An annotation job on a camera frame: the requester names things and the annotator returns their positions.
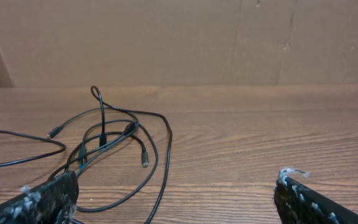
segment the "wood grain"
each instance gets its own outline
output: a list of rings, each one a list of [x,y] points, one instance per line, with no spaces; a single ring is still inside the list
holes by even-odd
[[[311,172],[305,185],[358,213],[358,85],[202,86],[101,88],[105,101],[161,112],[174,132],[167,189],[154,223],[280,223],[273,203],[278,171]],[[0,88],[0,129],[46,135],[98,102],[88,88]],[[124,118],[108,111],[108,119]],[[155,175],[136,196],[102,213],[77,213],[86,223],[142,223],[163,178],[167,134],[161,120],[139,116],[160,156]],[[58,136],[72,150],[91,113]],[[108,130],[122,129],[111,125]],[[139,133],[141,139],[146,136]],[[92,142],[89,148],[96,146]],[[154,163],[150,144],[151,163]],[[53,146],[0,135],[0,162],[49,152]],[[34,187],[64,163],[68,152],[0,168],[0,203]],[[124,142],[79,179],[78,205],[107,205],[134,189],[150,172],[140,147]]]

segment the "cardboard wall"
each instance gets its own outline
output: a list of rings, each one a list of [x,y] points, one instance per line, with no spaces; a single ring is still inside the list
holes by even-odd
[[[358,0],[0,0],[0,67],[13,86],[358,83]]]

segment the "black cable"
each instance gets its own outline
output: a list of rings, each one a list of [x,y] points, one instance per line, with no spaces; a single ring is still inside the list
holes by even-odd
[[[97,100],[99,100],[99,98],[93,93],[93,91],[92,91],[92,95]],[[167,127],[167,130],[168,130],[168,133],[169,133],[169,140],[168,140],[167,161],[166,161],[166,164],[165,164],[164,179],[163,179],[163,182],[162,182],[162,186],[161,186],[160,193],[158,195],[157,201],[155,202],[154,208],[153,208],[152,212],[150,213],[149,218],[145,222],[145,223],[150,223],[152,221],[154,215],[155,215],[155,212],[157,212],[158,206],[160,205],[160,202],[161,202],[164,190],[165,190],[165,186],[167,185],[169,162],[170,162],[170,156],[171,156],[172,136],[173,136],[171,126],[169,125],[168,120],[162,114],[153,113],[153,112],[147,112],[147,111],[124,110],[124,109],[117,108],[115,106],[111,106],[111,105],[109,105],[109,104],[107,104],[105,102],[103,102],[103,104],[108,106],[109,108],[111,108],[113,110],[121,111],[123,113],[139,113],[139,114],[157,116],[157,117],[161,118],[164,121],[165,126]]]
[[[58,142],[58,141],[54,141],[54,140],[50,140],[50,139],[40,138],[40,137],[36,137],[36,136],[30,136],[30,135],[27,135],[27,134],[15,133],[15,132],[12,132],[12,131],[3,131],[3,130],[0,130],[0,134],[11,134],[11,135],[19,136],[19,137],[23,137],[23,138],[35,139],[35,140],[39,140],[39,141],[43,141],[43,142],[47,142],[47,143],[56,144],[56,145],[61,147],[57,151],[45,153],[45,154],[42,154],[42,155],[39,155],[39,156],[33,156],[33,157],[26,158],[26,159],[19,159],[19,160],[11,161],[11,162],[2,162],[2,163],[0,163],[0,167],[12,166],[12,165],[16,165],[16,164],[21,164],[23,162],[30,162],[30,161],[34,161],[36,159],[42,159],[42,158],[45,158],[45,157],[48,157],[48,156],[52,156],[52,155],[61,153],[66,149],[66,146],[63,143]]]
[[[154,140],[151,137],[150,133],[146,130],[146,128],[143,125],[141,125],[139,123],[139,120],[134,115],[134,113],[157,116],[157,117],[163,119],[163,121],[164,121],[164,123],[165,123],[165,125],[167,127],[167,130],[168,130],[168,133],[169,133],[169,140],[168,140],[168,147],[167,147],[167,162],[165,164],[165,173],[164,173],[164,178],[163,178],[162,186],[161,186],[161,189],[160,189],[160,193],[158,194],[156,203],[155,203],[155,205],[154,205],[154,207],[153,207],[148,219],[145,221],[145,223],[150,223],[152,221],[156,211],[157,211],[157,208],[158,208],[160,202],[161,202],[163,192],[164,192],[165,186],[167,184],[169,162],[170,162],[170,151],[171,151],[171,145],[172,145],[172,129],[171,129],[167,119],[161,114],[152,113],[152,112],[146,112],[146,111],[125,110],[125,109],[121,109],[121,108],[118,108],[118,107],[115,107],[115,106],[111,106],[111,105],[107,104],[106,102],[104,102],[102,100],[101,93],[100,93],[99,89],[96,86],[91,87],[91,92],[92,92],[92,95],[99,101],[100,108],[90,109],[88,111],[84,111],[84,112],[82,112],[82,113],[70,118],[69,120],[65,121],[62,125],[54,128],[51,132],[49,132],[48,136],[47,136],[47,139],[40,138],[40,137],[35,137],[35,136],[29,136],[29,135],[25,135],[25,134],[13,133],[13,132],[10,132],[10,131],[0,131],[0,133],[12,134],[12,135],[21,136],[21,137],[24,137],[24,138],[36,139],[36,140],[39,140],[39,141],[53,143],[53,144],[56,144],[56,145],[59,145],[59,146],[62,147],[58,151],[46,153],[46,154],[43,154],[43,155],[40,155],[40,156],[30,157],[30,158],[27,158],[27,159],[21,159],[21,160],[18,160],[18,161],[1,163],[0,167],[2,167],[2,166],[11,166],[11,165],[19,164],[19,163],[22,163],[22,162],[29,162],[29,161],[33,161],[33,160],[36,160],[36,159],[41,159],[43,157],[51,156],[51,155],[54,155],[54,154],[57,154],[59,152],[64,151],[66,149],[64,144],[62,144],[62,143],[60,143],[58,141],[50,140],[50,139],[54,138],[65,126],[67,126],[74,119],[77,119],[77,118],[79,118],[80,116],[83,116],[86,113],[96,111],[96,110],[101,110],[102,122],[99,123],[99,124],[95,124],[92,127],[90,127],[88,130],[86,130],[86,132],[84,133],[82,142],[76,148],[74,148],[74,150],[70,153],[66,164],[62,165],[57,170],[55,170],[50,175],[50,177],[48,179],[52,180],[55,177],[55,175],[57,175],[60,171],[68,170],[70,168],[70,165],[73,164],[76,161],[81,162],[81,167],[80,167],[79,171],[76,173],[77,178],[79,178],[79,176],[89,167],[89,165],[94,160],[96,160],[96,158],[98,158],[100,155],[102,155],[106,151],[116,147],[119,143],[123,142],[127,138],[132,138],[132,139],[136,140],[140,144],[140,146],[142,148],[142,156],[141,156],[142,165],[143,165],[143,167],[147,167],[147,165],[149,164],[149,158],[148,158],[148,155],[147,155],[147,150],[146,150],[145,144],[143,143],[142,140],[140,140],[137,136],[134,135],[135,132],[138,130],[138,128],[141,128],[143,130],[143,132],[146,134],[146,136],[148,137],[148,139],[149,139],[149,141],[150,141],[150,143],[151,143],[151,145],[153,147],[154,154],[155,154],[154,166],[153,166],[152,170],[150,171],[150,174],[145,178],[145,180],[138,187],[136,187],[131,193],[129,193],[128,195],[126,195],[122,199],[118,200],[117,202],[114,202],[114,203],[112,203],[110,205],[103,206],[103,207],[100,207],[100,208],[82,208],[82,207],[78,207],[79,212],[88,212],[88,213],[89,212],[91,212],[91,213],[93,213],[93,212],[102,212],[102,211],[108,210],[110,208],[114,208],[114,207],[120,205],[121,203],[125,202],[126,200],[130,199],[153,176],[153,174],[154,174],[154,172],[155,172],[155,170],[156,170],[156,168],[158,166],[158,150],[157,150],[157,147],[156,147],[156,145],[154,143]],[[125,114],[129,115],[132,118],[132,120],[129,120],[129,119],[116,119],[116,120],[106,121],[105,120],[104,106],[107,106],[107,109],[125,113]],[[116,122],[127,122],[129,124],[126,126],[125,130],[123,130],[123,131],[113,131],[113,132],[106,133],[106,128],[105,128],[106,124],[116,123]],[[97,134],[97,135],[88,137],[90,132],[92,132],[92,130],[94,130],[98,126],[102,127],[101,134]],[[113,139],[112,141],[107,142],[107,135],[116,135],[117,137],[115,139]],[[90,152],[87,152],[86,143],[88,143],[88,142],[90,142],[90,141],[92,141],[92,140],[94,140],[96,138],[99,138],[99,147],[97,147],[96,149],[91,150]],[[78,157],[74,159],[73,157],[77,153],[78,153]],[[87,156],[90,156],[92,154],[95,154],[95,155],[93,157],[91,157],[87,161],[86,160]],[[82,222],[80,222],[78,220],[74,220],[74,219],[71,222],[72,223],[77,223],[77,224],[82,223]]]
[[[121,204],[122,202],[125,202],[127,199],[129,199],[131,196],[135,195],[146,183],[147,181],[149,181],[149,179],[151,178],[151,175],[154,173],[154,170],[155,168],[157,168],[157,162],[158,162],[158,152],[157,152],[157,147],[155,146],[154,144],[154,141],[152,139],[152,137],[150,136],[150,134],[148,133],[148,131],[139,124],[139,120],[137,119],[137,117],[135,115],[133,115],[133,113],[138,113],[138,114],[146,114],[146,115],[151,115],[151,116],[157,116],[159,118],[161,118],[166,127],[167,127],[167,130],[168,130],[168,133],[169,133],[169,140],[168,140],[168,147],[167,147],[167,162],[165,164],[165,173],[164,173],[164,178],[163,178],[163,182],[162,182],[162,186],[161,186],[161,189],[160,189],[160,192],[158,194],[158,197],[157,197],[157,200],[156,200],[156,203],[148,217],[148,219],[145,221],[145,223],[150,223],[158,209],[158,206],[162,200],[162,197],[163,197],[163,192],[165,190],[165,187],[167,185],[167,180],[168,180],[168,171],[169,171],[169,162],[170,162],[170,151],[171,151],[171,146],[172,146],[172,129],[169,125],[169,122],[168,120],[161,114],[158,114],[158,113],[152,113],[152,112],[146,112],[146,111],[136,111],[136,110],[125,110],[125,109],[122,109],[122,108],[118,108],[118,107],[115,107],[115,106],[111,106],[109,104],[107,104],[106,102],[104,102],[103,100],[101,100],[101,98],[99,97],[99,91],[96,91],[98,93],[98,95],[96,95],[96,93],[93,91],[94,88],[91,89],[91,92],[92,92],[92,95],[100,102],[102,102],[103,105],[107,106],[108,109],[111,109],[111,110],[116,110],[116,111],[119,111],[119,112],[122,112],[122,113],[125,113],[125,114],[128,114],[129,116],[131,116],[134,120],[131,121],[131,120],[112,120],[112,121],[107,121],[107,123],[114,123],[114,122],[121,122],[121,121],[126,121],[126,122],[130,122],[130,124],[128,124],[127,128],[125,131],[127,131],[127,133],[125,134],[125,131],[123,133],[118,133],[118,132],[114,132],[116,134],[119,134],[119,136],[108,142],[106,145],[104,146],[99,146],[98,148],[96,149],[93,149],[91,152],[86,152],[85,154],[83,155],[79,155],[77,159],[72,159],[72,157],[77,153],[77,151],[79,150],[79,146],[77,146],[70,154],[68,160],[67,160],[67,163],[63,166],[61,166],[58,170],[56,170],[51,176],[50,178],[53,178],[54,175],[56,175],[57,173],[59,173],[61,170],[65,169],[67,170],[70,166],[70,164],[74,163],[75,161],[78,161],[78,160],[81,160],[84,156],[88,156],[90,154],[93,154],[95,152],[98,152],[97,155],[93,156],[91,159],[89,159],[89,161],[85,164],[83,164],[79,171],[77,172],[77,176],[79,177],[85,170],[86,168],[89,166],[89,164],[91,164],[98,156],[100,156],[101,154],[105,153],[106,151],[110,150],[111,148],[115,147],[117,144],[119,144],[120,142],[122,142],[123,140],[127,139],[129,136],[132,136],[134,132],[137,131],[137,128],[140,127],[144,132],[145,134],[147,135],[149,141],[151,142],[152,146],[153,146],[153,149],[155,151],[155,155],[156,155],[156,163],[154,165],[154,168],[153,170],[151,171],[151,173],[149,174],[149,176],[143,181],[143,183],[141,183],[134,191],[132,191],[130,194],[128,194],[127,196],[125,196],[124,198],[122,198],[121,200],[117,201],[117,202],[114,202],[110,205],[107,205],[107,206],[104,206],[104,207],[101,207],[101,208],[92,208],[92,209],[88,209],[88,208],[81,208],[81,207],[78,207],[78,211],[79,212],[101,212],[101,211],[104,211],[104,210],[107,210],[107,209],[110,209],[110,208],[114,208],[115,206]],[[96,109],[92,109],[92,110],[88,110],[88,111],[85,111],[85,112],[82,112],[81,114],[79,115],[76,115],[74,117],[72,117],[72,119],[69,119],[68,121],[66,121],[63,125],[61,125],[60,127],[64,127],[64,125],[68,124],[69,122],[73,121],[75,118],[85,114],[85,113],[88,113],[88,112],[91,112],[91,111],[94,111]],[[84,137],[83,137],[83,141],[81,142],[81,145],[83,146],[82,148],[85,149],[85,144],[87,142],[89,142],[90,140],[94,139],[94,138],[97,138],[99,135],[96,135],[96,136],[92,136],[90,138],[88,138],[88,135],[90,133],[91,130],[93,130],[94,128],[100,126],[101,124],[96,124],[92,127],[90,127],[84,134]],[[78,223],[78,220],[73,220],[72,223]]]

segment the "cable plug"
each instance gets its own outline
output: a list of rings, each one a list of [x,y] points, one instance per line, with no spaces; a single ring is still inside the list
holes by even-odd
[[[54,138],[57,134],[59,134],[59,132],[62,130],[63,128],[61,126],[54,128],[53,130],[51,130],[48,135],[47,138],[48,139],[52,139]]]
[[[105,144],[107,144],[107,136],[105,133],[102,133],[99,137],[99,147],[102,147]]]
[[[125,130],[124,130],[124,135],[127,135],[131,132],[133,132],[133,130],[136,129],[136,123],[135,122],[131,122],[129,123],[126,127],[125,127]]]
[[[80,151],[78,152],[78,157],[83,157],[86,154],[86,149],[84,147],[81,146]],[[86,161],[88,161],[88,158],[85,156],[84,158],[80,159],[78,162],[83,165],[84,163],[86,163]]]
[[[142,151],[142,165],[143,168],[146,168],[149,165],[149,155],[146,150]]]

